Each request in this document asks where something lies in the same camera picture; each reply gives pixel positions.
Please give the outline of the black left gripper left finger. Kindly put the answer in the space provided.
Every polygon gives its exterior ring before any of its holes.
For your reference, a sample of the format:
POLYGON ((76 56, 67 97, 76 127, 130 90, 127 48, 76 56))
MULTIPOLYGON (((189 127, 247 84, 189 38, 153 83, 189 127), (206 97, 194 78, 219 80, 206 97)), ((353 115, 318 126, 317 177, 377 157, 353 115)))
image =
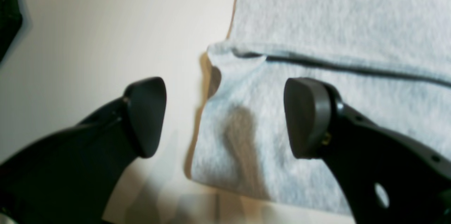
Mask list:
POLYGON ((163 78, 134 82, 80 123, 7 159, 1 165, 1 223, 105 224, 125 169, 155 155, 166 102, 163 78))

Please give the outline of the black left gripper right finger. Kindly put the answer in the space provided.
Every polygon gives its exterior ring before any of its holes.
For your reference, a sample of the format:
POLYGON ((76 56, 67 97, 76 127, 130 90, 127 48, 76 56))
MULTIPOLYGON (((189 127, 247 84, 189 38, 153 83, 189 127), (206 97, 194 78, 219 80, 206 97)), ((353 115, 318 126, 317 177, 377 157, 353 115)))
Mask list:
POLYGON ((357 224, 449 224, 450 160, 376 125, 331 84, 289 78, 284 110, 292 154, 321 159, 357 224))

